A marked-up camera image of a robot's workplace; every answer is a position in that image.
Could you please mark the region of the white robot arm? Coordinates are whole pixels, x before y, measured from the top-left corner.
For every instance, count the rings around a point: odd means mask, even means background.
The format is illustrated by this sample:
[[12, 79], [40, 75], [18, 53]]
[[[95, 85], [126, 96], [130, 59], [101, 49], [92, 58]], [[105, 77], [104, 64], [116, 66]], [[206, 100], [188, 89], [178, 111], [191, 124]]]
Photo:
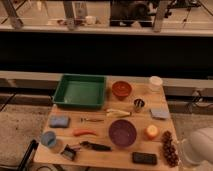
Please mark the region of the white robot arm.
[[181, 149], [190, 165], [200, 165], [203, 161], [213, 164], [213, 127], [192, 132], [181, 142]]

